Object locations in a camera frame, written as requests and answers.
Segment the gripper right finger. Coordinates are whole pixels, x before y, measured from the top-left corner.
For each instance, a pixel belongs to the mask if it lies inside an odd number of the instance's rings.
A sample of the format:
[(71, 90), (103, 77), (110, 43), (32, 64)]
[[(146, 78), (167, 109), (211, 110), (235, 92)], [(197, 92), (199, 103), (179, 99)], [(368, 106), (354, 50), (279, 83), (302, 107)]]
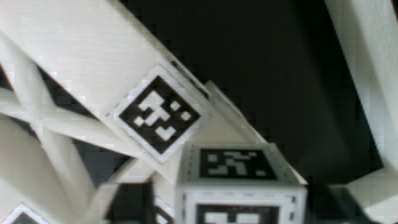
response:
[(336, 224), (375, 224), (348, 189), (341, 185), (329, 187), (336, 201), (338, 212), (332, 215)]

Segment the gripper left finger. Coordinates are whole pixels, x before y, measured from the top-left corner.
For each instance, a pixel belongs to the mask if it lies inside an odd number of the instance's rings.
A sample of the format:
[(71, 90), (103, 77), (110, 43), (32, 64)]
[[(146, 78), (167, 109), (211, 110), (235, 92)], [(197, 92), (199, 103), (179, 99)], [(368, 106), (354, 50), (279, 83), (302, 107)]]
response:
[(110, 224), (107, 213), (117, 190), (119, 185), (115, 183), (107, 183), (99, 186), (78, 224)]

